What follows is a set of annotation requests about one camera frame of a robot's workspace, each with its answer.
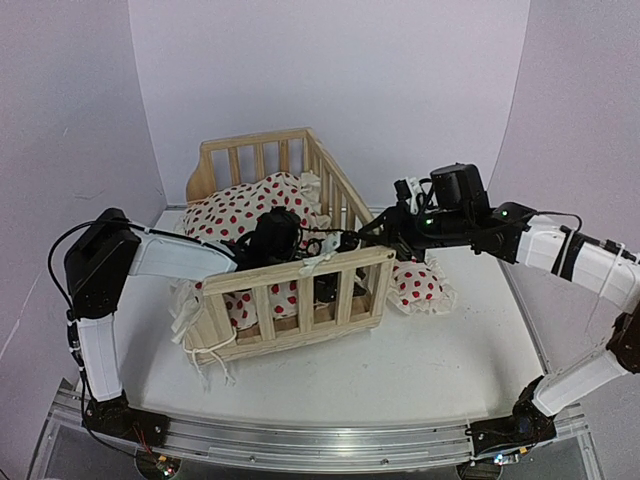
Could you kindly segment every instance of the gray wall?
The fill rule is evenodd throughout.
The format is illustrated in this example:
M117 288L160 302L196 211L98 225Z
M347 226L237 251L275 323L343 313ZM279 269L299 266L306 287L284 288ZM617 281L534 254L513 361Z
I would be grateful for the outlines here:
M640 3L532 2L492 201L577 212L585 232L640 250ZM513 274L556 368L603 336L617 312L523 267ZM638 478L640 378L584 401L607 478Z
M421 176L473 160L488 177L528 11L529 0L130 2L169 203L185 203L203 140L300 125L369 205L395 201L398 162Z
M1 2L0 45L0 467L23 478L77 377L50 244L107 206L151 222L165 201L126 1Z

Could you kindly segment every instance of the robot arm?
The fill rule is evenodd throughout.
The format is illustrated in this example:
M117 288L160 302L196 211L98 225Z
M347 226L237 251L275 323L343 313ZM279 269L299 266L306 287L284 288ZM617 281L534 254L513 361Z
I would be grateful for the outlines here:
M91 430L137 441L131 428L137 425L152 446L162 444L164 437L167 418L129 408L120 380L113 324L127 277L201 281L234 271L233 258L223 244L138 227L115 208L106 210L74 243L64 259L73 306L67 314L68 337L89 383L92 399L85 422Z
M431 183L428 193L422 190L424 183ZM581 285L623 312L606 345L564 370L535 379L511 416L471 424L478 458L553 438L553 418L560 410L621 375L640 372L640 266L623 246L598 241L580 233L580 227L571 230L543 215L556 212L516 203L489 207L473 165L444 167L430 179L405 179L395 187L398 203L361 234L369 242L394 248L399 259L422 260L427 248L470 245L476 254L489 253Z

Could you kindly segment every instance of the wooden slat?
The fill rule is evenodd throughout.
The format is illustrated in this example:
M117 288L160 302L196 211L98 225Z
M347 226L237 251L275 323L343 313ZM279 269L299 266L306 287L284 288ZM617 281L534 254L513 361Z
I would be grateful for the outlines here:
M278 142L278 155L280 156L280 171L289 172L289 140L280 140Z
M278 130L275 132L254 133L251 135L240 135L238 137L221 138L219 140L209 140L202 142L200 148L212 150L225 150L231 147L248 147L256 143L279 142L280 140L295 140L304 138L309 129L294 128L292 130Z
M368 247L352 252L338 253L328 262L322 262L316 265L313 270L313 275L324 275L351 268L366 267L384 262L394 256L394 251L387 247ZM264 285L273 285L274 283L290 282L302 277L300 269L304 266L304 263L299 260L210 277L205 282L203 291L205 295L214 295Z
M281 352L291 348L297 348L305 345L313 345L314 343L325 342L334 338L340 338L353 332L373 328L380 323L379 318L366 317L368 313L359 316L359 321L352 322L348 325L338 326L331 329L313 330L307 333L301 333L298 328L282 332L275 340L263 341L258 344L248 342L245 345L234 345L223 347L217 350L225 360L236 360L239 358L255 357L267 353ZM199 363L204 365L215 361L210 355L198 357Z
M349 202L347 202L347 225L345 228L347 230L355 230L356 228L356 214Z
M377 317L382 315L384 302L387 299L387 290L389 287L389 279L393 269L393 262L384 262L380 265L378 278L375 289L373 291L373 305L371 306L371 316Z
M308 172L312 169L311 167L311 156L313 155L311 149L311 142L305 136L302 140L302 171Z
M331 177L329 176L329 171L326 166L323 164L320 166L320 204L321 204L321 212L323 215L329 214L329 192L331 191Z
M313 148L313 145L311 145L311 170L313 173L320 176L320 158L318 157L315 148Z
M373 220L373 215L367 208L367 205L360 197L360 194L353 188L353 185L347 179L347 176L344 174L342 169L338 166L337 162L331 156L331 154L327 151L327 149L322 145L322 142L318 140L318 137L315 135L313 130L307 129L307 137L313 144L313 149L316 150L319 155L321 155L322 169L328 170L329 175L332 180L340 185L342 188L342 193L345 196L347 203L349 203L355 214L358 216L363 225L371 222Z
M207 338L203 338L203 340L207 345L216 345L231 338L233 327L222 294L206 296L204 301L212 320L211 328L207 329L207 333L212 335L207 335Z
M262 340L273 340L276 338L276 330L271 316L271 304L269 303L268 287L256 287L252 289L253 298L256 303L258 313L258 325L260 325L260 336Z
M313 329L313 277L298 280L298 326L301 333Z
M342 192L337 183L333 183L333 204L331 205L331 227L342 226Z
M238 160L238 147L231 147L229 152L229 168L231 169L231 184L240 185L242 174L240 173L240 161Z
M351 305L353 303L353 282L356 278L356 269L343 270L338 281L338 296L336 305L336 322L338 325L346 325L351 317Z
M211 152L200 150L200 161L187 183L187 202L196 202L215 193L216 176Z
M253 158L256 160L256 180L263 180L267 176L264 168L264 144L258 143L253 146Z

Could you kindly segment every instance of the white string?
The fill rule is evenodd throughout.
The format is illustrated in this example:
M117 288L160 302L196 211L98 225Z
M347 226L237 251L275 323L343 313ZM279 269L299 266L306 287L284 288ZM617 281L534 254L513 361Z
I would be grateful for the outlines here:
M219 343L217 345L214 345L213 347L209 347L209 348L194 348L192 350L189 350L184 345L186 337L182 341L182 348L187 354L191 355L191 360L193 361L193 365L196 367L196 370L198 371L198 377L200 378L200 382L202 382L202 385L203 385L203 387L205 387L205 389L206 389L206 386L207 386L208 382L207 382L206 377L204 376L204 373L202 373L202 369L200 368L200 365L197 362L196 354L198 354L198 353L205 353L205 354L208 353L208 354L210 354L218 363L220 363L220 365L222 365L222 370L224 371L224 384L227 385L227 384L231 383L231 385L234 385L236 383L236 379L233 378L233 375L231 375L231 373L229 373L229 370L227 369L226 363L224 363L224 360L222 359L222 357L220 355L218 355L215 351L218 350L219 348L226 347L230 343L234 342L236 340L237 336L238 336L238 332L234 328L233 329L233 335L229 339L225 340L224 342L221 342L221 343Z
M598 298L596 300L596 303L593 305L593 308L591 309L591 314L589 315L589 321L587 322L587 326L584 328L584 333L589 335L589 339L591 340L591 342L593 342L594 340L593 340L593 337L591 337L591 333L589 333L589 326L591 325L593 316L595 315L596 310L598 309L598 305L600 304L600 299L602 298L602 294L604 293L607 286L609 285L609 279L611 278L611 272L613 272L613 267L615 267L616 263L618 263L618 261L620 260L620 257L622 256L622 253L624 252L625 248L626 248L625 244L621 243L620 250L618 250L618 254L616 255L616 258L613 260L613 263L611 264L611 266L609 267L609 271L607 272L607 276L604 278L604 282L602 282L602 286L600 287L600 291L598 292Z

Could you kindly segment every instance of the white table surface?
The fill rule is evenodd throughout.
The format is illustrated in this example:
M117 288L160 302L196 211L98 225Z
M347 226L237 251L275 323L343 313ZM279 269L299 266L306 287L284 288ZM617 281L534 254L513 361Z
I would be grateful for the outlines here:
M157 226L171 230L180 212ZM205 391L171 343L168 280L130 277L116 314L116 348L132 405L201 418L305 424L460 421L510 412L542 374L497 260L468 248L431 251L459 292L445 316L387 308L381 325L338 340L205 369Z

